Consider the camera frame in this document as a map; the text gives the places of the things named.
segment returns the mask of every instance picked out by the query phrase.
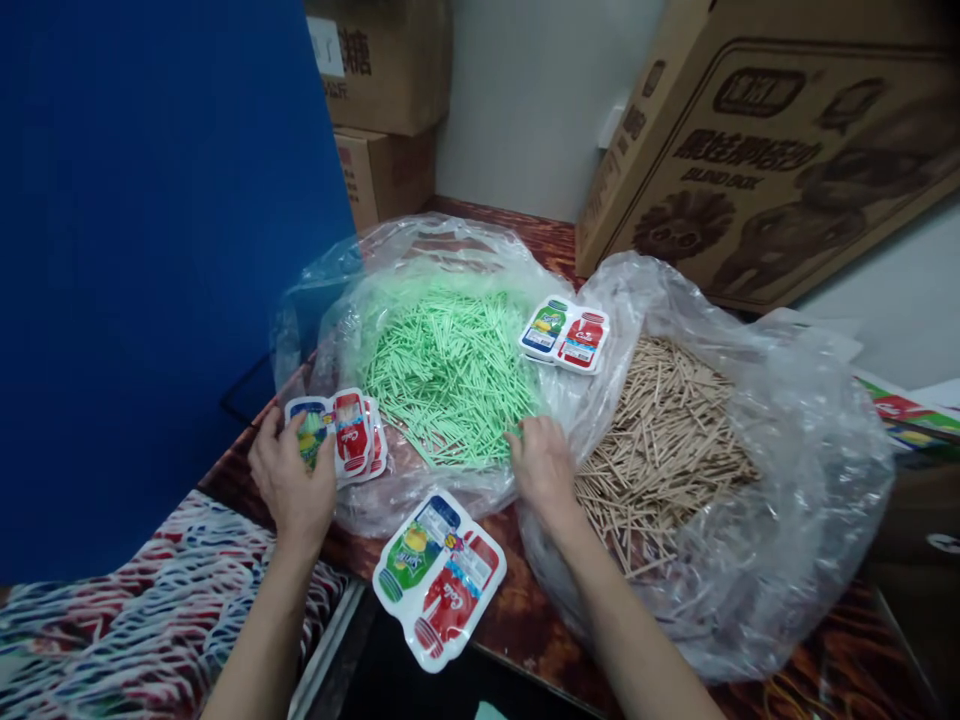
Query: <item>blind box carton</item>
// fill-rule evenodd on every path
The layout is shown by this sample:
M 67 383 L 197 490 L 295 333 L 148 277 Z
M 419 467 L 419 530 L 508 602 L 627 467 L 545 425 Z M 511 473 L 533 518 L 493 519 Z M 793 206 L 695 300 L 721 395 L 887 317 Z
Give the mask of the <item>blind box carton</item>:
M 577 223 L 720 305 L 786 305 L 960 185 L 957 78 L 905 0 L 674 0 Z

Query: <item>table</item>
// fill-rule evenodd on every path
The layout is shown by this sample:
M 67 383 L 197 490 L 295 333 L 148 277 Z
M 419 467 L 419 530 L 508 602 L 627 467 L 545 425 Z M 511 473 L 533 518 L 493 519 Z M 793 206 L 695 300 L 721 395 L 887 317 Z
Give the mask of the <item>table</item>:
M 512 227 L 545 267 L 576 281 L 572 225 L 443 198 L 435 198 L 430 209 Z M 255 428 L 244 431 L 200 489 L 272 528 L 246 462 L 255 436 Z M 503 548 L 508 569 L 474 632 L 474 645 L 597 714 L 620 716 L 599 669 L 534 580 L 523 556 L 515 508 L 481 524 Z M 321 557 L 369 581 L 382 547 L 381 540 L 350 536 L 334 527 Z M 736 718 L 929 717 L 910 673 L 872 589 L 856 580 L 781 672 L 765 682 L 715 687 L 711 694 L 729 717 Z

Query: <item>brown cardboard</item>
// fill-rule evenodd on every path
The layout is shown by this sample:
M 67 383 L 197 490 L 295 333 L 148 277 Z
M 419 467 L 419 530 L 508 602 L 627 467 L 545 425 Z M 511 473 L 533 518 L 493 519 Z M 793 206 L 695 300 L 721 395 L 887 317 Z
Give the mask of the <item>brown cardboard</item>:
M 413 138 L 353 128 L 333 134 L 358 231 L 415 213 L 433 195 L 433 130 Z
M 960 186 L 947 45 L 908 0 L 674 0 L 577 223 L 716 303 L 786 305 Z
M 448 0 L 305 0 L 336 30 L 311 39 L 335 125 L 418 135 L 447 114 L 453 57 Z M 327 41 L 336 33 L 337 47 Z M 324 64 L 323 59 L 332 62 Z

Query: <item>blue panel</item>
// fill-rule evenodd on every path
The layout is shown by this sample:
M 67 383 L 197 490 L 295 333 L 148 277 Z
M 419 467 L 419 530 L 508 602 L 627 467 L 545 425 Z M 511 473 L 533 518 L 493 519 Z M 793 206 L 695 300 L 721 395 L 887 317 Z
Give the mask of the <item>blue panel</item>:
M 300 0 L 6 0 L 0 585 L 128 560 L 353 223 Z

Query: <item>plastic bag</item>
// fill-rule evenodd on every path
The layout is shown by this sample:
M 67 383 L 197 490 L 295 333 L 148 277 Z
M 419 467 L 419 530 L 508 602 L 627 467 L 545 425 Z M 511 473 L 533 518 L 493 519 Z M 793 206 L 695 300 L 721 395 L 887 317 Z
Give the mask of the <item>plastic bag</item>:
M 518 337 L 537 302 L 550 294 L 573 297 L 570 284 L 544 269 L 505 228 L 439 214 L 385 223 L 331 248 L 286 294 L 274 325 L 274 377 L 281 406 L 303 395 L 329 397 L 352 385 L 363 389 L 357 377 L 359 349 L 390 318 L 389 302 L 377 297 L 378 288 L 398 273 L 416 284 L 431 268 L 472 273 L 478 293 L 509 290 L 526 305 Z M 336 295 L 340 298 L 330 305 Z M 328 305 L 317 322 L 318 308 Z M 372 307 L 378 312 L 371 312 Z M 302 377 L 298 369 L 314 349 L 313 370 Z M 559 403 L 565 395 L 553 380 L 556 369 L 531 363 L 531 372 L 541 388 L 542 412 L 562 416 L 565 409 Z M 431 492 L 451 492 L 476 519 L 516 497 L 508 463 L 431 468 L 395 427 L 387 424 L 385 435 L 390 454 L 386 471 L 337 492 L 335 519 L 351 533 L 389 537 Z
M 679 560 L 632 587 L 705 681 L 776 672 L 839 599 L 883 515 L 893 465 L 866 392 L 828 352 L 792 344 L 789 328 L 743 325 L 633 252 L 608 258 L 577 302 L 606 310 L 613 328 L 600 373 L 555 388 L 576 402 L 564 425 L 579 463 L 611 426 L 641 327 L 734 383 L 727 413 L 762 479 L 697 513 L 677 532 Z M 520 527 L 534 575 L 589 644 L 569 572 L 523 506 Z

